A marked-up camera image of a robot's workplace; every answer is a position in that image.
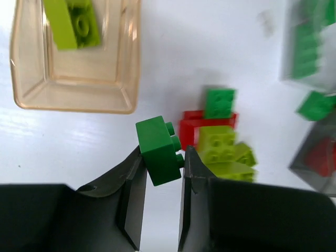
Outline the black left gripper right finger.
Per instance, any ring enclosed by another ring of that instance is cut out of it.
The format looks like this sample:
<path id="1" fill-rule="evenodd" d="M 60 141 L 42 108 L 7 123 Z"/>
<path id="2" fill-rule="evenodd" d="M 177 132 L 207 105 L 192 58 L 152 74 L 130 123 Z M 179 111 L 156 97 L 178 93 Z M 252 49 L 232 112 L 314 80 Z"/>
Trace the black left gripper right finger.
<path id="1" fill-rule="evenodd" d="M 324 194 L 217 178 L 185 153 L 179 251 L 335 251 L 335 205 Z"/>

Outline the small dark green lego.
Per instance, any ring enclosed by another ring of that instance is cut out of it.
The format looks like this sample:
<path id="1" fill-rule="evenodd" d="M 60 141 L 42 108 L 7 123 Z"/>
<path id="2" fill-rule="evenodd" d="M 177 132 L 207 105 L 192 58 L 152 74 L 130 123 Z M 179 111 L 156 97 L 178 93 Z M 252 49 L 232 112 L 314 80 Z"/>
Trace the small dark green lego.
<path id="1" fill-rule="evenodd" d="M 135 124 L 141 155 L 154 186 L 181 178 L 184 167 L 180 140 L 175 134 L 172 122 L 165 122 L 162 116 Z"/>

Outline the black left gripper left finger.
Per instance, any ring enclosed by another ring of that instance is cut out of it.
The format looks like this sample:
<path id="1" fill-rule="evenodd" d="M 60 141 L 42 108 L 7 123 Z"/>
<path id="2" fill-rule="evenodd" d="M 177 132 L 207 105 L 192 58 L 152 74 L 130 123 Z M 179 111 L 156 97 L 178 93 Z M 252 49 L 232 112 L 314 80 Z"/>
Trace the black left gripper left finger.
<path id="1" fill-rule="evenodd" d="M 138 251 L 146 169 L 139 148 L 97 179 L 1 185 L 1 251 Z"/>

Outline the lime curved lego brick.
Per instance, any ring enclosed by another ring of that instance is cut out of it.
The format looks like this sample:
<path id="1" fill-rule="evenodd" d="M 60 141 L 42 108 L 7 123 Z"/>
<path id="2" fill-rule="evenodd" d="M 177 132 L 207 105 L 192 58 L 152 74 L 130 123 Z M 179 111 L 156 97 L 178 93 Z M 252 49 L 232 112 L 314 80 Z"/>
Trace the lime curved lego brick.
<path id="1" fill-rule="evenodd" d="M 43 1 L 54 42 L 59 50 L 98 46 L 101 43 L 92 1 Z"/>

